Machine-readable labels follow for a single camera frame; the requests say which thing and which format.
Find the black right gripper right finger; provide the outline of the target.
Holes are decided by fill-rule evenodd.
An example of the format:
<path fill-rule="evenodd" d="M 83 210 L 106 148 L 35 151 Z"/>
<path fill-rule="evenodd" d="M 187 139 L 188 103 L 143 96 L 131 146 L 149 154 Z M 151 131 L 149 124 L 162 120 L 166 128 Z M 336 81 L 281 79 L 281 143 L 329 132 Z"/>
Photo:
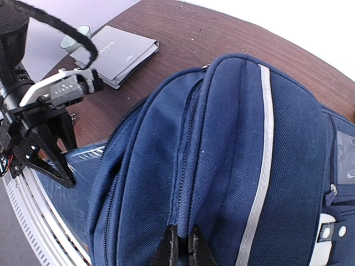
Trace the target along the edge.
<path fill-rule="evenodd" d="M 198 226 L 193 227 L 191 234 L 188 237 L 187 265 L 216 265 L 216 261 L 203 235 L 203 232 Z"/>

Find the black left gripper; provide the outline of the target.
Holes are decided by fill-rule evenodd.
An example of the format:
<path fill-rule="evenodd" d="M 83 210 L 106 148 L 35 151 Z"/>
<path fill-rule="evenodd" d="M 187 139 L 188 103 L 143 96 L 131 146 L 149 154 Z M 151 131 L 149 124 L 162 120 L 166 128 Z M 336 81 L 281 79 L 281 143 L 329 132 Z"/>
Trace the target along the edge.
<path fill-rule="evenodd" d="M 6 110 L 1 123 L 1 158 L 12 177 L 32 168 L 64 187 L 73 187 L 61 140 L 67 151 L 77 148 L 72 117 L 64 107 L 36 102 Z"/>

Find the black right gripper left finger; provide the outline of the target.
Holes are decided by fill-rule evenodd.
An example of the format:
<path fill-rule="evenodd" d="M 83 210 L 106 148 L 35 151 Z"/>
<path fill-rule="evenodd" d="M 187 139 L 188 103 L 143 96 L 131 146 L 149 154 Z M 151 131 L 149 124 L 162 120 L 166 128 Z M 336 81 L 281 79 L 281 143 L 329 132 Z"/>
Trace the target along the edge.
<path fill-rule="evenodd" d="M 177 266 L 179 257 L 179 240 L 176 225 L 168 225 L 158 249 L 150 263 L 152 266 Z"/>

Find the dark blue notebook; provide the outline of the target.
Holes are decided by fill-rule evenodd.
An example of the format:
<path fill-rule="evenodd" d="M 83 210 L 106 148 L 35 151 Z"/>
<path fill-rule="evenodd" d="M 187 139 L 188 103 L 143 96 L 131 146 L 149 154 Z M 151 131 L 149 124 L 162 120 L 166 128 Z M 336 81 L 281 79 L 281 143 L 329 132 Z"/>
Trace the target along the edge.
<path fill-rule="evenodd" d="M 64 154 L 75 179 L 75 184 L 71 188 L 60 185 L 38 171 L 35 172 L 56 211 L 86 250 L 88 249 L 86 224 L 89 200 L 105 145 L 105 141 L 97 142 Z"/>

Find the navy blue student backpack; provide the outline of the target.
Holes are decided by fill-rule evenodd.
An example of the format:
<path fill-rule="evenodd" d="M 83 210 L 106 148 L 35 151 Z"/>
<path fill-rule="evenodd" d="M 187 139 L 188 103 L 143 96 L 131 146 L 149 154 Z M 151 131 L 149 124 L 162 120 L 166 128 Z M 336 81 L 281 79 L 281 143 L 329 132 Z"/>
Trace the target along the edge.
<path fill-rule="evenodd" d="M 92 265 L 178 265 L 200 227 L 216 265 L 354 264 L 354 124 L 244 54 L 166 79 L 107 142 L 87 215 Z"/>

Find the grey hardcover book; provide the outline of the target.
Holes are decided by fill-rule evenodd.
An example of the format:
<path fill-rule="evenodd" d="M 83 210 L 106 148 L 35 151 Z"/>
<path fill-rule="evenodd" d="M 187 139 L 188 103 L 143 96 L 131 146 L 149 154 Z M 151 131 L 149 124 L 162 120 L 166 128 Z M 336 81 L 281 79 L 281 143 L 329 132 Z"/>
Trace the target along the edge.
<path fill-rule="evenodd" d="M 119 89 L 138 67 L 159 51 L 158 40 L 109 25 L 93 35 L 91 41 L 98 50 L 91 67 L 114 89 Z"/>

